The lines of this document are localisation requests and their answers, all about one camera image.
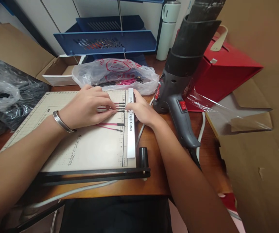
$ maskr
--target measuring grid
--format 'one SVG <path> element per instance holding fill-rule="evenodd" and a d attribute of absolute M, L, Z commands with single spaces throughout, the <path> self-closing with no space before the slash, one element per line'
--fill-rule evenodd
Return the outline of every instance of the measuring grid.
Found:
<path fill-rule="evenodd" d="M 2 150 L 13 145 L 34 130 L 54 111 L 62 109 L 77 92 L 47 92 Z M 128 90 L 108 91 L 113 102 L 127 103 Z M 125 111 L 117 112 L 104 123 L 127 124 Z M 128 130 L 125 126 L 110 126 L 123 132 L 97 126 L 78 129 L 66 137 L 49 157 L 41 172 L 68 172 L 96 169 L 136 167 L 135 158 L 127 158 Z"/>

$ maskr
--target black pants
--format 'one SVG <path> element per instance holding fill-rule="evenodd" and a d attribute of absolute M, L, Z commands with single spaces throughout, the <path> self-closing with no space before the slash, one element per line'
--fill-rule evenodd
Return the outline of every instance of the black pants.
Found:
<path fill-rule="evenodd" d="M 116 196 L 68 200 L 60 233 L 172 233 L 168 198 Z"/>

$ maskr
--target clear plastic bag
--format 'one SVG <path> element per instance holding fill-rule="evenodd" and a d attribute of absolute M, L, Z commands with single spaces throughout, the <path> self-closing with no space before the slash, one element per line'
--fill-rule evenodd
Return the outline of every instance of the clear plastic bag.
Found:
<path fill-rule="evenodd" d="M 230 125 L 231 129 L 225 130 L 225 134 L 235 134 L 243 131 L 259 131 L 259 130 L 272 130 L 273 126 L 269 114 L 264 111 L 263 113 L 257 113 L 255 115 L 241 115 L 239 111 L 235 111 L 228 107 L 225 107 L 219 103 L 214 102 L 200 95 L 196 92 L 195 88 L 189 90 L 185 95 L 186 101 L 192 105 L 200 108 L 208 113 L 209 117 L 216 122 L 223 122 L 226 125 Z"/>
<path fill-rule="evenodd" d="M 0 121 L 16 130 L 49 90 L 48 84 L 0 60 Z"/>
<path fill-rule="evenodd" d="M 82 88 L 84 85 L 98 85 L 104 82 L 115 81 L 116 85 L 102 86 L 103 91 L 135 88 L 141 95 L 155 93 L 159 75 L 152 67 L 141 66 L 132 60 L 100 59 L 90 63 L 77 65 L 73 72 L 74 81 Z M 119 85 L 119 82 L 135 77 L 141 77 L 143 83 L 134 82 L 128 85 Z"/>

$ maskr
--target white box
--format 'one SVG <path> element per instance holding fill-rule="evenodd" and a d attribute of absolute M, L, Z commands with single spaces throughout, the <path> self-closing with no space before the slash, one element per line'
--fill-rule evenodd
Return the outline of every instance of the white box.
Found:
<path fill-rule="evenodd" d="M 42 75 L 51 86 L 69 86 L 77 85 L 72 78 L 72 70 L 74 66 L 82 64 L 85 60 L 84 56 L 67 56 L 60 55 Z"/>

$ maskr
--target desk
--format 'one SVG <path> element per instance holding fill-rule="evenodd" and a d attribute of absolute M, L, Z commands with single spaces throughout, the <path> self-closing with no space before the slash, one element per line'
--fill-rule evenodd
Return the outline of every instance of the desk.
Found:
<path fill-rule="evenodd" d="M 149 66 L 153 67 L 157 74 L 161 74 L 164 68 L 164 61 L 157 61 L 155 55 L 146 56 L 146 61 Z M 52 91 L 78 91 L 79 86 L 63 86 L 53 87 Z M 150 102 L 153 96 L 146 96 L 147 102 Z M 189 113 L 193 131 L 196 136 L 199 135 L 202 114 Z M 169 124 L 171 129 L 175 131 L 169 114 L 162 115 L 162 117 Z M 6 132 L 0 136 L 0 149 L 11 137 L 10 132 Z M 121 180 L 115 184 L 101 187 L 98 189 L 87 190 L 84 192 L 76 193 L 68 196 L 67 198 L 88 198 L 88 197 L 102 197 L 102 196 L 117 196 L 117 195 L 170 195 L 169 186 L 163 166 L 162 158 L 160 155 L 159 147 L 154 136 L 153 131 L 149 127 L 145 127 L 141 140 L 140 147 L 148 148 L 149 167 L 151 168 L 151 177 L 147 181 L 142 179 L 134 180 Z M 226 175 L 225 167 L 219 155 L 219 143 L 216 140 L 214 133 L 206 122 L 204 129 L 201 147 L 200 147 L 200 163 L 202 171 L 210 184 L 218 193 L 232 192 L 230 181 Z M 22 197 L 22 201 L 39 202 L 46 200 L 50 197 L 67 192 L 69 190 L 91 185 L 94 183 L 80 183 L 80 184 L 67 184 L 53 187 L 44 187 L 41 190 L 33 190 L 29 188 Z"/>

